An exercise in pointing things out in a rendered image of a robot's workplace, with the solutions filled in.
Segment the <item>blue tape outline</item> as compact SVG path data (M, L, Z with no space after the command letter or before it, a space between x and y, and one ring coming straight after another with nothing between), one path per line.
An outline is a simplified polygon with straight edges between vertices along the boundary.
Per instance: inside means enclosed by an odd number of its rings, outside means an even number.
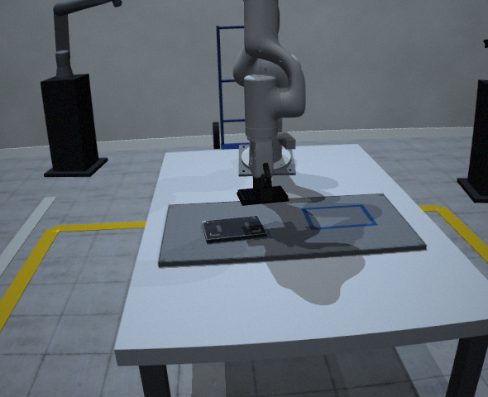
M372 224L359 224L359 225L347 225L347 226L335 226L335 227L314 227L308 213L307 213L307 210L308 209L321 209L321 208L348 208L348 207L361 207L361 209L363 210L363 212L366 214L366 216L370 219L370 221L372 222ZM368 211L366 210L366 208L363 206L363 204L361 205L347 205L347 206L333 206L333 207L320 207L320 208L301 208L303 213L304 213L304 216L310 226L310 229L311 230L317 230L317 229L329 229L329 228L341 228L341 227L364 227L364 226L376 226L377 223L375 222L375 220L372 218L372 216L368 213Z

